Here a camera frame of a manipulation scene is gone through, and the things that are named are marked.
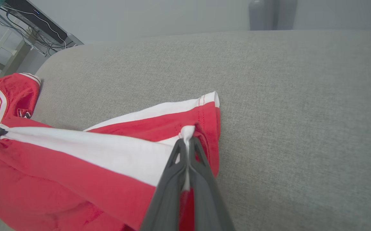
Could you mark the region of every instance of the gray upholstery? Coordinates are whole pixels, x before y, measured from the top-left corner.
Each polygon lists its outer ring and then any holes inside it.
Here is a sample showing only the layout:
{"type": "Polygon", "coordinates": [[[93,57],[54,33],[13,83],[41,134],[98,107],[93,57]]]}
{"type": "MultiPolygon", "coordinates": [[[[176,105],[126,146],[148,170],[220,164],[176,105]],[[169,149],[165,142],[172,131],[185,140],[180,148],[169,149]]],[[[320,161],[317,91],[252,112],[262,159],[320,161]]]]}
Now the gray upholstery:
{"type": "Polygon", "coordinates": [[[216,90],[237,230],[371,231],[371,31],[224,32],[49,58],[33,120],[83,130],[216,90]]]}

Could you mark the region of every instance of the red garment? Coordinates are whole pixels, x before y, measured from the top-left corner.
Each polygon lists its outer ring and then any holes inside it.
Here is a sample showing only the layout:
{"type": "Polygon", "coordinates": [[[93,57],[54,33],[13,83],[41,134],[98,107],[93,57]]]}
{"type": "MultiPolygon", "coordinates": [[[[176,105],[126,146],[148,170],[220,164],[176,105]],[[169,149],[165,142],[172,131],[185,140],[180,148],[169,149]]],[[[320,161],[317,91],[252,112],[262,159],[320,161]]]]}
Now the red garment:
{"type": "Polygon", "coordinates": [[[28,73],[14,73],[0,78],[0,123],[3,118],[30,118],[40,85],[40,78],[28,73]]]}
{"type": "MultiPolygon", "coordinates": [[[[218,173],[215,92],[159,104],[89,129],[60,130],[12,117],[0,127],[0,218],[18,231],[138,230],[179,138],[197,136],[218,173]]],[[[194,226],[185,199],[180,230],[194,226]]]]}

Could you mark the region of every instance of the red and white garment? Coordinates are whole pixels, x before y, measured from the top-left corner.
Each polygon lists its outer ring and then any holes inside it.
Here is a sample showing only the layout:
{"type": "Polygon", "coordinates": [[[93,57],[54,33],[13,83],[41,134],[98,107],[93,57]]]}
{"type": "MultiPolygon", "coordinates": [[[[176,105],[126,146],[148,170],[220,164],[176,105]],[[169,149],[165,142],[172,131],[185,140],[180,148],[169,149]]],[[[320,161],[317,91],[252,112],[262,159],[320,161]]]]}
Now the red and white garment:
{"type": "Polygon", "coordinates": [[[40,78],[29,73],[14,73],[0,78],[0,123],[3,118],[30,118],[40,85],[40,78]]]}
{"type": "MultiPolygon", "coordinates": [[[[217,175],[219,105],[212,92],[83,132],[3,119],[0,218],[18,231],[138,230],[179,138],[198,137],[217,175]]],[[[192,230],[193,196],[183,199],[180,230],[192,230]]]]}

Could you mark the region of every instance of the gray fabric surface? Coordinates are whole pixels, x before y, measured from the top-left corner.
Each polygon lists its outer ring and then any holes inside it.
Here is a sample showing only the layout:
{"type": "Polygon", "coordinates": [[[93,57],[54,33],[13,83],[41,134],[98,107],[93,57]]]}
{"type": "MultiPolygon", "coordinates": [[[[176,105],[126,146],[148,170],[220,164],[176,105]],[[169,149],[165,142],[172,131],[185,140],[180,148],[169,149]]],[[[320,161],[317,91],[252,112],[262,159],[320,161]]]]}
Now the gray fabric surface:
{"type": "Polygon", "coordinates": [[[237,230],[371,231],[371,31],[224,32],[61,51],[33,120],[83,130],[216,90],[237,230]]]}

